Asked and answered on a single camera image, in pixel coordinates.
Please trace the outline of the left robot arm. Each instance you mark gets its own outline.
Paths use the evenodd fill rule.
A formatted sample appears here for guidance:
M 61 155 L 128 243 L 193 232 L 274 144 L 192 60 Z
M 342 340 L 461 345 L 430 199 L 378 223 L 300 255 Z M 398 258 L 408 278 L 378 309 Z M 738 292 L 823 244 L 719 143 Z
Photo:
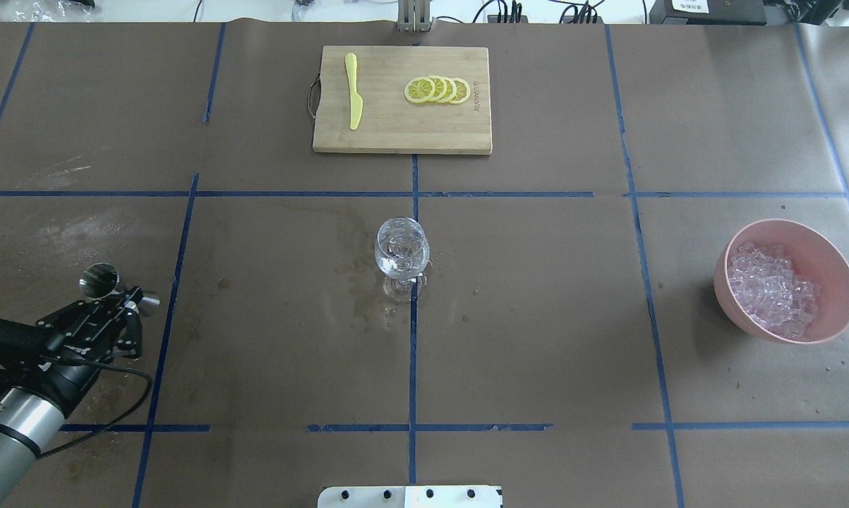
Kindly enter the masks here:
M 145 382 L 135 409 L 151 393 L 150 374 L 114 364 L 143 354 L 140 287 L 69 303 L 29 325 L 0 318 L 0 504 L 50 447 L 102 372 Z

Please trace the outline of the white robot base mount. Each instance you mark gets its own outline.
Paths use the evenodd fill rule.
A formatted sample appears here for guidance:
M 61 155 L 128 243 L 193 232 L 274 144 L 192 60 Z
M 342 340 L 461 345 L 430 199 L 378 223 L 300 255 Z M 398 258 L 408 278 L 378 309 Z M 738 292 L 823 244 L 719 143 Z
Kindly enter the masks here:
M 333 486 L 318 496 L 318 507 L 502 507 L 500 486 L 379 485 Z

